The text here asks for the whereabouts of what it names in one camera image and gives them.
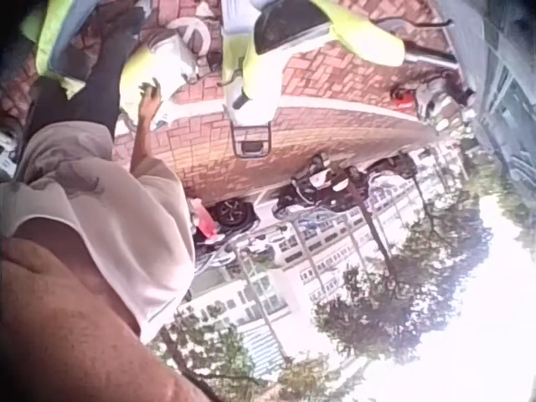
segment sky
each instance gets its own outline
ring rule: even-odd
[[[536,266],[494,197],[481,200],[481,216],[493,239],[461,294],[461,315],[445,331],[422,338],[419,361],[373,363],[355,397],[528,402],[536,376]]]

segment scooter seat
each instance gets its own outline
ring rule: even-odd
[[[263,8],[254,27],[255,51],[264,54],[327,33],[331,21],[309,0],[278,0]]]

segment white shirt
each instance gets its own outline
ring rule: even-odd
[[[2,234],[31,218],[76,230],[147,343],[172,321],[192,282],[190,216],[183,185],[162,161],[148,157],[130,174],[111,160],[112,148],[108,130],[95,123],[38,132],[20,167],[29,185],[0,185]]]

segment leg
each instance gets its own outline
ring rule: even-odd
[[[39,94],[28,112],[25,143],[28,143],[35,133],[45,126],[64,121],[66,117],[67,96],[59,82],[41,77],[35,86]]]
[[[92,121],[106,126],[112,138],[119,116],[119,84],[123,67],[136,45],[134,36],[145,19],[142,8],[132,8],[114,23],[103,39],[99,59],[85,88],[69,101],[69,120]]]

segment white building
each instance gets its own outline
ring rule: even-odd
[[[422,171],[419,181],[427,198],[444,191],[433,169]],[[422,210],[411,181],[374,192],[368,202],[390,250],[404,241],[405,226]],[[315,305],[335,295],[348,266],[362,267],[367,258],[381,256],[358,209],[318,224],[300,221],[286,225],[286,239],[273,245],[269,257],[249,256],[237,246],[239,274],[247,272],[247,279],[225,268],[208,269],[194,280],[193,300],[183,304],[207,319],[207,306],[222,307],[217,325],[233,323],[244,334],[256,376],[272,373],[282,363],[283,354],[336,356],[331,342],[316,329]]]

